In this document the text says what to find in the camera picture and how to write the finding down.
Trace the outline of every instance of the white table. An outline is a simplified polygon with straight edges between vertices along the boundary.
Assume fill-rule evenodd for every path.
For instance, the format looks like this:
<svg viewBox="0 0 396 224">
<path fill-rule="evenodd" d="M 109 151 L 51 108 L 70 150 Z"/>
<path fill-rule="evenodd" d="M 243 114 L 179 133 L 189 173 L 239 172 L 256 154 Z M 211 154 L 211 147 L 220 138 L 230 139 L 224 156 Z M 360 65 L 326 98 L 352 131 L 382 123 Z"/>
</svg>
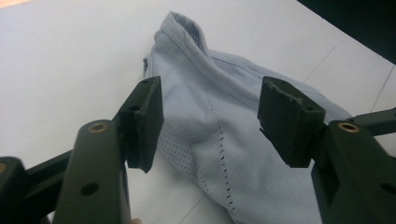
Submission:
<svg viewBox="0 0 396 224">
<path fill-rule="evenodd" d="M 312 85 L 353 115 L 396 106 L 394 64 L 296 1 L 36 0 L 0 8 L 0 157 L 30 168 L 73 148 L 83 124 L 112 119 L 170 10 L 197 21 L 209 48 Z M 394 136 L 379 139 L 396 156 Z M 233 223 L 160 153 L 147 175 L 128 176 L 145 224 Z"/>
</svg>

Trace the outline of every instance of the brass screw insert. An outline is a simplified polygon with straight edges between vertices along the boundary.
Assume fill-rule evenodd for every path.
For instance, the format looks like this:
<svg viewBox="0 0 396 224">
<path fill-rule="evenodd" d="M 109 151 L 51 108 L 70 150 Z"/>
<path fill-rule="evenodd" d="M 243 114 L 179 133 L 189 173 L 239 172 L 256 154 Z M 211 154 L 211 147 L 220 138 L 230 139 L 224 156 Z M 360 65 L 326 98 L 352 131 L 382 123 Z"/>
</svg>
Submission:
<svg viewBox="0 0 396 224">
<path fill-rule="evenodd" d="M 361 129 L 358 128 L 358 126 L 351 124 L 351 123 L 339 123 L 338 128 L 347 132 L 347 133 L 358 133 L 361 131 Z"/>
<path fill-rule="evenodd" d="M 88 130 L 90 133 L 101 133 L 107 129 L 107 124 L 105 123 L 95 123 Z"/>
</svg>

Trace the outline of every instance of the light blue fabric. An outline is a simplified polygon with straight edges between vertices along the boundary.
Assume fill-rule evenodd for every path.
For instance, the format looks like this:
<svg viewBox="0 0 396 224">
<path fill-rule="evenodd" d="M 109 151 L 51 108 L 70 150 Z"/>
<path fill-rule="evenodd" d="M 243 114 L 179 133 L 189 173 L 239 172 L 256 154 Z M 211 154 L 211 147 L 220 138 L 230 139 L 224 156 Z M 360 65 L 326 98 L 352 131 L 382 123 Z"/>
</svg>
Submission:
<svg viewBox="0 0 396 224">
<path fill-rule="evenodd" d="M 289 168 L 259 131 L 262 77 L 303 91 L 326 109 L 326 122 L 349 118 L 344 109 L 303 83 L 209 50 L 201 28 L 174 12 L 155 35 L 145 76 L 162 77 L 158 149 L 235 223 L 320 223 L 310 169 Z"/>
</svg>

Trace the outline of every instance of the screw hole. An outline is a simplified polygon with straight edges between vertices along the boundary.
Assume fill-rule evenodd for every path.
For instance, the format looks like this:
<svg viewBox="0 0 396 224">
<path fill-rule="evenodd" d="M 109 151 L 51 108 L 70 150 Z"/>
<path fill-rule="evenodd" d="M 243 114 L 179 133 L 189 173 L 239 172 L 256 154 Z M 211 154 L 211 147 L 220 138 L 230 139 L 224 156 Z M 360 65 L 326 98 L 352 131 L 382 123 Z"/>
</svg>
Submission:
<svg viewBox="0 0 396 224">
<path fill-rule="evenodd" d="M 387 184 L 387 183 L 382 183 L 379 185 L 381 187 L 382 190 L 386 191 L 387 193 L 396 195 L 396 187 L 391 185 L 391 184 Z"/>
<path fill-rule="evenodd" d="M 107 129 L 107 124 L 105 123 L 96 123 L 93 124 L 88 130 L 90 133 L 100 133 Z"/>
<path fill-rule="evenodd" d="M 139 110 L 139 106 L 133 105 L 133 106 L 129 107 L 129 110 L 131 110 L 131 111 Z"/>
<path fill-rule="evenodd" d="M 0 174 L 2 174 L 7 169 L 5 163 L 0 162 Z"/>
<path fill-rule="evenodd" d="M 99 190 L 99 185 L 97 183 L 90 183 L 81 189 L 81 194 L 84 196 L 90 196 L 94 194 L 97 190 Z"/>
<path fill-rule="evenodd" d="M 361 131 L 357 126 L 349 123 L 339 123 L 338 128 L 348 133 L 358 133 Z"/>
</svg>

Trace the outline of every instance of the stitching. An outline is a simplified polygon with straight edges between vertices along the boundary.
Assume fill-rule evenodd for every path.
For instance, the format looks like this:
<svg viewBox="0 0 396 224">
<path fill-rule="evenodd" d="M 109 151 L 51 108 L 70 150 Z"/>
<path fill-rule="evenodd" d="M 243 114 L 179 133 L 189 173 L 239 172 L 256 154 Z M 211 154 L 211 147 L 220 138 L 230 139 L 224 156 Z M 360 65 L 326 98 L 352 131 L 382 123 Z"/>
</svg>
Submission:
<svg viewBox="0 0 396 224">
<path fill-rule="evenodd" d="M 224 149 L 224 144 L 223 144 L 224 143 L 224 131 L 221 128 L 220 121 L 216 118 L 213 105 L 212 105 L 208 95 L 206 95 L 206 100 L 208 101 L 210 112 L 213 114 L 213 117 L 216 120 L 216 125 L 218 126 L 218 132 L 219 132 L 219 145 L 218 145 L 219 162 L 221 164 L 221 171 L 223 172 L 225 188 L 226 188 L 226 191 L 225 191 L 225 193 L 226 193 L 226 197 L 225 197 L 226 206 L 228 206 L 229 209 L 231 209 L 232 212 L 235 212 L 235 206 L 233 204 L 233 196 L 231 195 L 232 194 L 232 190 L 231 190 L 230 180 L 229 180 L 230 174 L 229 174 L 228 169 L 227 169 L 226 155 L 225 155 L 225 149 Z"/>
</svg>

